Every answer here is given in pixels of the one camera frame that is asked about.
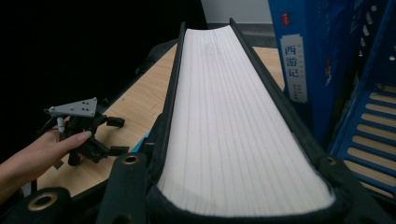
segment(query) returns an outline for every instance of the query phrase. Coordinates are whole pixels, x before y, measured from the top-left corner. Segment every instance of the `black camera clamp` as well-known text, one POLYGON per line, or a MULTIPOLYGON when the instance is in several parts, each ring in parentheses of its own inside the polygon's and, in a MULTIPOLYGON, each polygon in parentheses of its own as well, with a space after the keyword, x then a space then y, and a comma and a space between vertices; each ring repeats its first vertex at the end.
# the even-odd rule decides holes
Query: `black camera clamp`
POLYGON ((38 135, 58 126, 62 138, 68 138, 75 133, 91 131, 92 136, 80 147, 70 150, 68 164, 77 166, 80 163, 81 154, 85 158, 97 163, 107 156, 119 156, 127 153, 128 147, 108 148, 95 139, 97 128, 106 123, 106 126, 123 127, 125 119, 108 117, 96 110, 97 99, 78 101, 66 105, 52 106, 44 111, 50 114, 50 120, 39 131, 38 135))

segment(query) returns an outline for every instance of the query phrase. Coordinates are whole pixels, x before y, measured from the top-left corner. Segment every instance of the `metal grommet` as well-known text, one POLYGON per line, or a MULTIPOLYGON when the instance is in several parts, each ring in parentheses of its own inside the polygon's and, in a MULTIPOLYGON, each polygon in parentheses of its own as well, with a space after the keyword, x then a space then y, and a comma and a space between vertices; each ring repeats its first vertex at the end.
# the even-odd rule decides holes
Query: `metal grommet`
POLYGON ((139 162, 139 157, 137 157, 137 156, 129 156, 129 157, 124 158, 122 160, 122 162, 124 164, 127 164, 127 165, 135 164, 135 163, 139 162))
POLYGON ((53 205, 58 200, 58 194, 55 192, 45 192, 33 198, 28 204, 30 211, 40 211, 53 205))
POLYGON ((330 165, 335 165, 337 161, 333 157, 327 157, 327 161, 329 162, 330 165))

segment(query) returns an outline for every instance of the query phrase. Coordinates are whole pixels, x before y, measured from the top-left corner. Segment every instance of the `white sticker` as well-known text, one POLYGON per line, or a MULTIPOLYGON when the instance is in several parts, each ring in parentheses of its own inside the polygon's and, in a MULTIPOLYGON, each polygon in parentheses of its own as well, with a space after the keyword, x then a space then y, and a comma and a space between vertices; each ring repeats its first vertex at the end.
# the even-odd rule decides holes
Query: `white sticker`
POLYGON ((303 38, 300 35, 283 35, 282 48, 283 72, 288 85, 289 98, 293 102, 306 103, 306 77, 303 38))

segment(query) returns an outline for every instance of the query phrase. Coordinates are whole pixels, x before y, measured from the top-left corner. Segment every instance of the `wooden table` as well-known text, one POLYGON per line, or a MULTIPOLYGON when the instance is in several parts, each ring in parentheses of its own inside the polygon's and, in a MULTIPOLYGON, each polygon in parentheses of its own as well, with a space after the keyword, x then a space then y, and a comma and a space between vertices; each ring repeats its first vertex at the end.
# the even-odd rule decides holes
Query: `wooden table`
MULTIPOLYGON (((109 117, 125 119, 122 128, 102 125, 95 135, 107 147, 134 147, 152 128, 155 119, 163 112, 163 102, 172 72, 177 46, 173 46, 155 63, 145 75, 126 91, 106 112, 109 117)), ((277 49, 254 48, 277 84, 284 88, 282 70, 277 49)), ((37 180, 37 188, 64 187, 75 196, 108 179, 116 157, 107 157, 94 163, 82 161, 81 165, 69 166, 68 156, 64 164, 50 168, 37 180)))

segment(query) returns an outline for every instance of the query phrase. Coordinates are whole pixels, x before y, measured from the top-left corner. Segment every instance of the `hand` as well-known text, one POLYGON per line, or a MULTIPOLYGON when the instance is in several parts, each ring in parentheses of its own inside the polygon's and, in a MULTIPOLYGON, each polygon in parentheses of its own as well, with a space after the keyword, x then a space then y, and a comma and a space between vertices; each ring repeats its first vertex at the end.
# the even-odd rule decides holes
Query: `hand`
POLYGON ((0 164, 0 204, 23 185, 38 179, 69 150, 81 146, 91 135, 91 132, 77 133, 60 141, 60 133, 51 130, 0 164))

